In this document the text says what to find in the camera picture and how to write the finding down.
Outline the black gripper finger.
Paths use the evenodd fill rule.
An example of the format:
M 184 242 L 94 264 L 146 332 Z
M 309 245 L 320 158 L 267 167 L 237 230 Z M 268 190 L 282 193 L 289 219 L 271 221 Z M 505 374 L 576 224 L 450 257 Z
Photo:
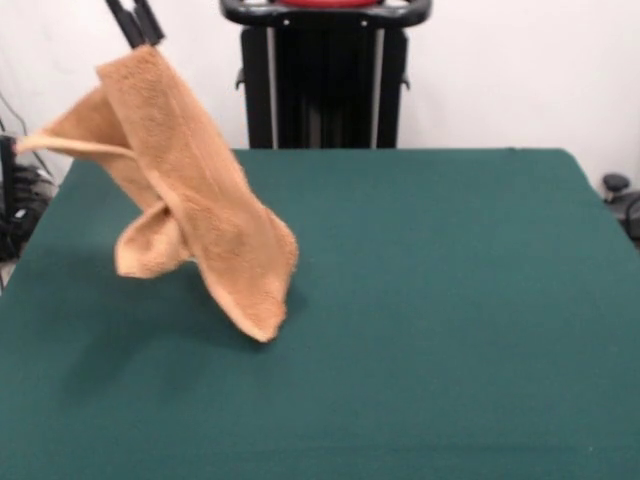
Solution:
M 156 46 L 165 38 L 151 5 L 147 0 L 134 0 L 133 14 L 146 43 Z
M 145 37 L 134 14 L 127 10 L 119 0 L 106 0 L 106 4 L 116 20 L 131 49 L 145 43 Z

